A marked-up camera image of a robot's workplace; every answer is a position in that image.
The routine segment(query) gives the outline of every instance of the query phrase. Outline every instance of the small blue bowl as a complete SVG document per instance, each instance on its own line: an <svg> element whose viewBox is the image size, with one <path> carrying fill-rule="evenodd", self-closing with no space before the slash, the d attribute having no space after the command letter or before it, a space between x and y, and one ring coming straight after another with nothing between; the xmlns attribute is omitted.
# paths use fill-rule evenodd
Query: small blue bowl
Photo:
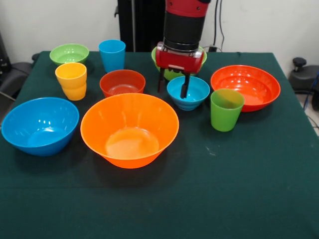
<svg viewBox="0 0 319 239"><path fill-rule="evenodd" d="M197 108L209 95L210 87L202 79L191 76L186 98L180 97L181 87L185 82L185 76L172 79L167 85L167 91L174 103L184 111L192 111Z"/></svg>

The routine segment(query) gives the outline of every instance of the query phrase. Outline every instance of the red bowl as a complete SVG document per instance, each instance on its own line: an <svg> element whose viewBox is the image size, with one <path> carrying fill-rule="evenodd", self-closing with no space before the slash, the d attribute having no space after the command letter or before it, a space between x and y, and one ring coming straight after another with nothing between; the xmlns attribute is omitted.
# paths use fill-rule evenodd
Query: red bowl
<svg viewBox="0 0 319 239"><path fill-rule="evenodd" d="M100 88L105 97L124 93L143 93L145 78L132 70L117 70L105 74L100 80Z"/></svg>
<svg viewBox="0 0 319 239"><path fill-rule="evenodd" d="M280 84L268 72L252 66L232 65L220 68L210 79L213 90L228 88L245 98L242 112L258 111L280 95Z"/></svg>

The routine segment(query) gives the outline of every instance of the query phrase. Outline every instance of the green bowl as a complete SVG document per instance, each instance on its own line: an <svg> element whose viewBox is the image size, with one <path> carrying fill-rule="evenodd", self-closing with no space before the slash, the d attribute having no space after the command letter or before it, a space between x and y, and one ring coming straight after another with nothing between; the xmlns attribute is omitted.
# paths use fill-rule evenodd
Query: green bowl
<svg viewBox="0 0 319 239"><path fill-rule="evenodd" d="M55 47L50 52L50 59L57 65L68 62L84 63L89 53L90 51L86 46L69 43Z"/></svg>
<svg viewBox="0 0 319 239"><path fill-rule="evenodd" d="M157 66L157 64L156 64L155 52L156 52L156 47L155 47L155 48L153 49L153 51L152 51L152 59L153 59L153 61L154 61L154 63L155 63L156 68L160 71L160 68L159 68L159 67ZM204 51L204 57L203 57L203 62L201 63L201 66L204 65L204 63L205 63L206 60L207 60L207 53L206 53L206 51ZM183 75L182 73L176 73L176 72L174 72L174 71L169 71L168 69L166 69L165 72L164 72L164 77L165 77L168 81L170 81L170 80L172 80L172 79L174 79L174 78L176 78L176 77L179 77L179 76L184 76L184 75Z"/></svg>

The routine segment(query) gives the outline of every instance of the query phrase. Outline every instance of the stacked yellow cups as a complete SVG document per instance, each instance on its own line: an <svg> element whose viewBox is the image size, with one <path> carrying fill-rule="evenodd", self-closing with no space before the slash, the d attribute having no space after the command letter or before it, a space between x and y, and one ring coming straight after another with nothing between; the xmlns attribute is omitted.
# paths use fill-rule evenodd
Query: stacked yellow cups
<svg viewBox="0 0 319 239"><path fill-rule="evenodd" d="M86 66L82 63L70 62L60 65L55 76L66 97L71 101L79 101L86 93Z"/></svg>

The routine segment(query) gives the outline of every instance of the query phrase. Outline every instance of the white wall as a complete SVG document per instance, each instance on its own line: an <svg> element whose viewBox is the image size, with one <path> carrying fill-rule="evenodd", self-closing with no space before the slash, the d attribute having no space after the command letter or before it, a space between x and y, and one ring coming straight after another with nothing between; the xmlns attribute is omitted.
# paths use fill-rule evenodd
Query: white wall
<svg viewBox="0 0 319 239"><path fill-rule="evenodd" d="M213 42L214 8L212 0L201 45ZM273 52L286 75L296 56L319 64L318 9L318 0L223 0L224 51Z"/></svg>
<svg viewBox="0 0 319 239"><path fill-rule="evenodd" d="M0 0L0 31L12 62L76 42L98 50L101 41L120 39L117 0Z"/></svg>
<svg viewBox="0 0 319 239"><path fill-rule="evenodd" d="M119 38L117 0L0 0L0 31L12 62L66 42L97 50ZM201 45L213 42L210 4ZM223 0L224 51L274 52L284 72L295 56L319 64L318 0Z"/></svg>

